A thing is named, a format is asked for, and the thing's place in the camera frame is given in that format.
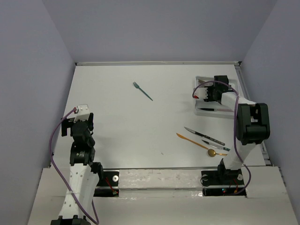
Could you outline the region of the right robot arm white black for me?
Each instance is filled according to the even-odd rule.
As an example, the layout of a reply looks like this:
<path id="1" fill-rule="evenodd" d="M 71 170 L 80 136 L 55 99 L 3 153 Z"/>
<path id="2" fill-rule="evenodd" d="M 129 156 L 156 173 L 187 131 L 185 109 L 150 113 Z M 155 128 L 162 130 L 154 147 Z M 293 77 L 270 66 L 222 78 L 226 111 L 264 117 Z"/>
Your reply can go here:
<path id="1" fill-rule="evenodd" d="M 270 136 L 269 109 L 266 103 L 255 103 L 240 97 L 230 87 L 226 75 L 214 76 L 213 85 L 207 88 L 206 102 L 218 102 L 233 110 L 233 147 L 221 159 L 217 170 L 202 172 L 202 184 L 229 185 L 242 175 L 249 153 Z"/>

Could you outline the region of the silver fork black speckled handle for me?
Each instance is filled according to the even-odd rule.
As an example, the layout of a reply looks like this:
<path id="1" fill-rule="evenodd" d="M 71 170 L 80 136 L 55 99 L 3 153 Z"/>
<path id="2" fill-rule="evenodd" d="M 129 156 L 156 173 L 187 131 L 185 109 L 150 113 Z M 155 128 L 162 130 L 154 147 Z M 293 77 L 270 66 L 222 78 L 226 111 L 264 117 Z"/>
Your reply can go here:
<path id="1" fill-rule="evenodd" d="M 198 84 L 202 84 L 202 83 L 205 83 L 205 81 L 198 79 Z"/>

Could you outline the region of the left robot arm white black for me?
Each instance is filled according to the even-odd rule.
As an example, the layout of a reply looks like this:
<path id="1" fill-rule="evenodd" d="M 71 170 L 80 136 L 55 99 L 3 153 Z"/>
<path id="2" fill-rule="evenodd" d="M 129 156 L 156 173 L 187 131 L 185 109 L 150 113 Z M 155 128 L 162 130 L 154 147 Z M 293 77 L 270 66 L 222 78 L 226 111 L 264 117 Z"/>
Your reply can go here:
<path id="1" fill-rule="evenodd" d="M 92 217 L 88 211 L 95 210 L 93 196 L 96 186 L 104 179 L 104 171 L 100 162 L 94 162 L 95 141 L 93 134 L 93 114 L 88 110 L 80 112 L 78 108 L 72 110 L 76 116 L 68 119 L 64 116 L 58 128 L 61 128 L 61 135 L 68 134 L 71 130 L 73 143 L 70 152 L 70 174 L 66 179 L 53 159 L 52 141 L 49 141 L 48 150 L 52 166 L 59 174 L 67 187 L 63 206 L 58 218 L 51 221 L 52 225 L 91 225 L 99 224 L 97 215 Z"/>

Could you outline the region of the teal fork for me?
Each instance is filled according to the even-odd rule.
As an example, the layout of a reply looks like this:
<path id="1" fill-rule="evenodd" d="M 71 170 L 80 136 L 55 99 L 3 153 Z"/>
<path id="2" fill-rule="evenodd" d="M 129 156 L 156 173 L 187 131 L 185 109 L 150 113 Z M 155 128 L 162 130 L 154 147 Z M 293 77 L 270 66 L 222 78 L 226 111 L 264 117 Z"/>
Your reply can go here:
<path id="1" fill-rule="evenodd" d="M 133 85 L 135 88 L 140 90 L 147 98 L 149 98 L 151 101 L 153 100 L 136 82 L 133 82 Z"/>

